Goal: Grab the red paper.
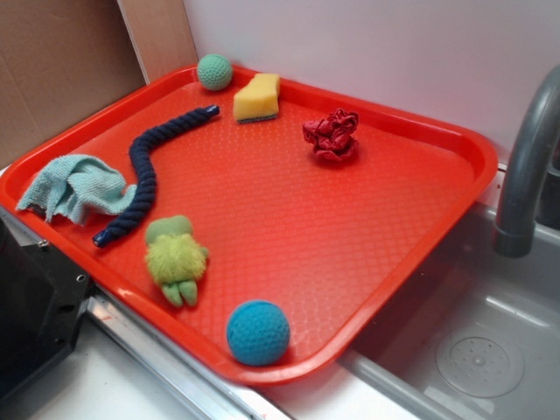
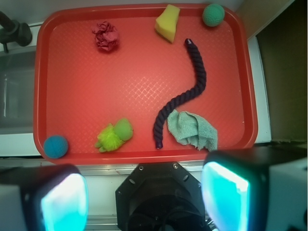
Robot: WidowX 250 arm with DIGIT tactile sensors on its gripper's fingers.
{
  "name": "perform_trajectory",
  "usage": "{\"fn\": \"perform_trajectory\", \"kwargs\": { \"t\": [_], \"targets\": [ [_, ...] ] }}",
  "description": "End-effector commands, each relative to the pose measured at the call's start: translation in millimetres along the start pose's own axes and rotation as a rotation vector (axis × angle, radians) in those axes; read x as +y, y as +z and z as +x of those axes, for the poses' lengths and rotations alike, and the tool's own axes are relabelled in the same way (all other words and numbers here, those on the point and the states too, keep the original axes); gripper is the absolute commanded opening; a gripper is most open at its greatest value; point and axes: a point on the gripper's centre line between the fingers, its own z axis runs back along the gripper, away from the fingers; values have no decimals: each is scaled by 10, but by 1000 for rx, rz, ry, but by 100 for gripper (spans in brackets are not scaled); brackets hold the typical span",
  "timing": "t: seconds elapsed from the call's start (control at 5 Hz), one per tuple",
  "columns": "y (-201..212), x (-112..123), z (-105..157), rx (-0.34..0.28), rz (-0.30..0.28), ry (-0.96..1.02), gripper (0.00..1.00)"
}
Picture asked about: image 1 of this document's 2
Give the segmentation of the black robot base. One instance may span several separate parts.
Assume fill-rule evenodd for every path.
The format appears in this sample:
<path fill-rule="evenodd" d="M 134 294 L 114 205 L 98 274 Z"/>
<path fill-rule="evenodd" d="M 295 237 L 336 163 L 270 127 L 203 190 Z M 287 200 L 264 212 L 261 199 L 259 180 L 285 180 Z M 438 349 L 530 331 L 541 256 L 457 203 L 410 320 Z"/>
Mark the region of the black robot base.
<path fill-rule="evenodd" d="M 1 403 L 74 350 L 91 288 L 58 248 L 21 245 L 1 224 Z"/>

